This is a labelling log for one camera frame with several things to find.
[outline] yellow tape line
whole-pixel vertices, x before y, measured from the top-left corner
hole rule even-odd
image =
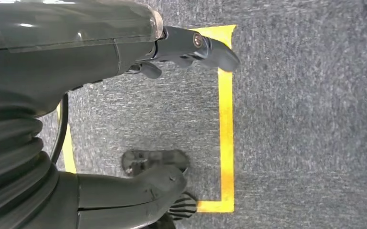
[[[231,48],[236,25],[194,29]],[[232,73],[218,69],[220,109],[221,201],[200,201],[199,212],[234,211],[234,131],[232,125]]]
[[[61,107],[57,106],[57,116],[60,119]],[[67,125],[67,133],[65,134],[65,140],[63,145],[63,156],[65,171],[70,173],[76,173],[75,162],[73,160],[73,150],[72,150],[72,139],[69,124]]]

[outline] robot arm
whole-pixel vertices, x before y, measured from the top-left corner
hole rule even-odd
[[[236,55],[197,32],[163,26],[125,0],[0,0],[0,229],[130,229],[151,224],[184,191],[175,167],[133,178],[59,172],[35,118],[69,90],[153,63],[198,60],[233,71]]]

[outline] screw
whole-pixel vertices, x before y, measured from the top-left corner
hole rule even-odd
[[[193,44],[196,48],[200,48],[203,44],[203,37],[200,34],[195,33],[195,35],[193,35]]]

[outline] dark gray plastic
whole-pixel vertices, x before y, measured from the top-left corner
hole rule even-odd
[[[27,52],[153,42],[162,18],[130,0],[0,0],[0,49]]]

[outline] yellow tape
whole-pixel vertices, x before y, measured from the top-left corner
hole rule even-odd
[[[57,106],[57,116],[60,118],[61,107]],[[71,131],[69,124],[67,125],[67,133],[65,134],[65,140],[63,145],[63,156],[64,156],[64,164],[65,171],[70,173],[76,173],[75,162],[73,160],[73,150],[72,150],[72,139],[71,139]]]
[[[236,25],[194,29],[231,48]],[[220,109],[221,201],[200,201],[199,212],[234,211],[234,134],[232,125],[232,73],[218,69]]]

